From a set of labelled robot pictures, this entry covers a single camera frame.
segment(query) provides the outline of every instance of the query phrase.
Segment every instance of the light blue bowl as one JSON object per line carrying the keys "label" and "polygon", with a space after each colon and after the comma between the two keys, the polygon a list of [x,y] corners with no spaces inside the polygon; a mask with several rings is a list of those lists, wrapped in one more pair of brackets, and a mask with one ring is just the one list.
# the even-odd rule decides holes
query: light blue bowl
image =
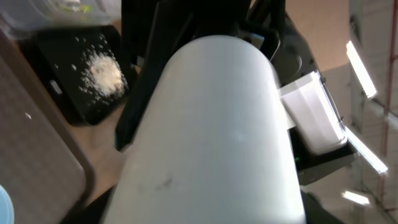
{"label": "light blue bowl", "polygon": [[14,207],[10,196],[0,185],[0,223],[14,224]]}

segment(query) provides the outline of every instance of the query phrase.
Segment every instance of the gray tray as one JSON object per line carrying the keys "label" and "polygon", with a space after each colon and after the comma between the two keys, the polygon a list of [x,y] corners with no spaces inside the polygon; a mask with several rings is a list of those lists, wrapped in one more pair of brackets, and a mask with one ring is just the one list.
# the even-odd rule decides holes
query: gray tray
{"label": "gray tray", "polygon": [[15,224],[61,223],[90,195],[93,168],[3,33],[0,44],[0,185]]}

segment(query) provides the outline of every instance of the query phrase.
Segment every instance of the transparent plastic bin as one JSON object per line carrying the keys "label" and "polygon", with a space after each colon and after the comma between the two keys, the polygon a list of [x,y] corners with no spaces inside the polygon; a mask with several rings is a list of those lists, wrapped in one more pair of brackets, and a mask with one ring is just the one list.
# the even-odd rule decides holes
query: transparent plastic bin
{"label": "transparent plastic bin", "polygon": [[0,0],[0,28],[14,39],[54,27],[106,25],[121,18],[121,0]]}

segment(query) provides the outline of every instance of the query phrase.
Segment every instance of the red pipe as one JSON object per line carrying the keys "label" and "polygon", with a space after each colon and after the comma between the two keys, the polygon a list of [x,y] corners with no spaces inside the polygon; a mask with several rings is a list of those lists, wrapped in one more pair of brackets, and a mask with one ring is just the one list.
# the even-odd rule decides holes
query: red pipe
{"label": "red pipe", "polygon": [[[394,0],[394,7],[392,8],[392,29],[391,29],[391,44],[390,44],[390,57],[389,57],[389,68],[387,74],[387,103],[384,108],[384,117],[388,116],[388,112],[391,107],[391,92],[392,92],[392,77],[394,72],[394,60],[395,57],[395,47],[396,47],[396,32],[397,32],[397,4],[398,0]],[[381,145],[381,152],[383,156],[387,156],[387,143],[388,143],[388,129],[389,125],[386,120],[383,121],[383,140]],[[381,192],[380,192],[380,201],[383,203],[384,201],[384,177],[381,178]]]}

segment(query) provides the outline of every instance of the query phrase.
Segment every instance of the pile of white grains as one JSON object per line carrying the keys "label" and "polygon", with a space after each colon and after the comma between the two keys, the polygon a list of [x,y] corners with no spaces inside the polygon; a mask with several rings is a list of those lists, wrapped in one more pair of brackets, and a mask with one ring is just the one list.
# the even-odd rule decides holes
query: pile of white grains
{"label": "pile of white grains", "polygon": [[126,79],[114,57],[92,51],[86,63],[88,68],[82,73],[85,86],[80,90],[92,93],[89,89],[94,88],[95,95],[103,97],[124,94]]}

